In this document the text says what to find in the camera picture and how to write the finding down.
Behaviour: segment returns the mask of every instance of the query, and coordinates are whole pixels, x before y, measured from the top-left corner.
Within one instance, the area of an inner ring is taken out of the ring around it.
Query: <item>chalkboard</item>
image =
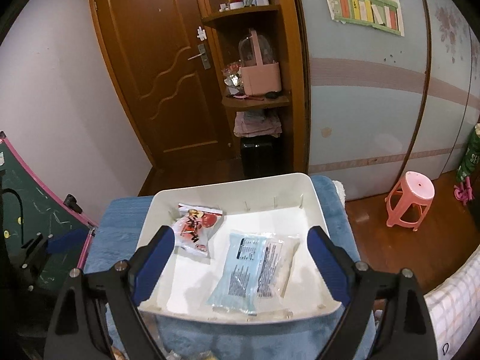
[[[40,232],[44,237],[53,234],[59,237],[71,230],[88,229],[88,220],[62,204],[23,162],[11,143],[0,132],[0,171],[3,189],[15,190],[22,200],[23,219],[20,218],[20,205],[15,195],[5,193],[3,234],[9,254],[15,254],[21,243],[21,220],[23,239],[27,242]],[[52,254],[37,281],[37,286],[58,292],[70,269],[80,257],[83,244],[78,244],[67,252]]]

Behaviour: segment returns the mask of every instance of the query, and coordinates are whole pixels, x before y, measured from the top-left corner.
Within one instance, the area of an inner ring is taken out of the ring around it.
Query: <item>blue cloth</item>
[[[360,259],[347,214],[332,180],[316,175],[311,180],[322,206],[332,242],[344,248],[354,261]],[[85,272],[109,269],[116,261],[129,259],[138,238],[152,196],[114,200],[103,215],[94,238]],[[216,325],[157,316],[157,325],[165,347],[182,356],[193,356],[211,350],[220,360],[291,360],[315,359],[325,346],[344,309],[330,315],[272,325]],[[114,345],[123,348],[118,333],[107,314]],[[375,336],[373,315],[370,317],[356,360],[368,356]]]

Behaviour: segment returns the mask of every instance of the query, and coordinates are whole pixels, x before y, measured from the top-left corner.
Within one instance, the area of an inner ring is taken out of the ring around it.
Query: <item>screw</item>
[[[412,278],[413,277],[413,272],[408,269],[408,268],[403,268],[402,269],[402,275],[404,275],[406,278]]]
[[[123,259],[123,260],[121,260],[121,261],[116,262],[115,265],[114,265],[114,267],[115,267],[115,270],[116,270],[117,272],[121,272],[121,271],[124,271],[125,269],[127,269],[128,264],[127,264],[127,262]]]
[[[74,279],[74,278],[76,278],[78,275],[80,275],[80,269],[78,269],[78,268],[73,268],[68,275],[69,275],[72,279]]]
[[[357,269],[361,272],[365,272],[365,271],[368,271],[368,264],[366,262],[363,262],[363,261],[357,261],[355,263],[355,266],[357,267]]]

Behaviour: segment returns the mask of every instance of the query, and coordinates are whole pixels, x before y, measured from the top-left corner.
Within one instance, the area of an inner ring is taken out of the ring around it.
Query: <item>checkered bedding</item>
[[[480,246],[440,286],[425,295],[439,360],[451,359],[480,317]]]

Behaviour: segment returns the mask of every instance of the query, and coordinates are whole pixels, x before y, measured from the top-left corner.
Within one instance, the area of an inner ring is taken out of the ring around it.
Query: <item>door handle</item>
[[[205,70],[210,69],[212,67],[212,65],[210,64],[210,60],[208,59],[207,49],[205,48],[205,45],[204,44],[199,44],[199,45],[197,45],[197,47],[198,47],[198,52],[199,53],[197,55],[191,56],[190,58],[187,58],[187,61],[191,61],[192,59],[201,57],[202,63],[203,63],[203,68]]]
[[[200,54],[191,56],[190,58],[187,58],[187,61],[191,61],[192,59],[198,58],[198,57],[203,56],[203,55],[205,55],[205,52],[201,52]]]

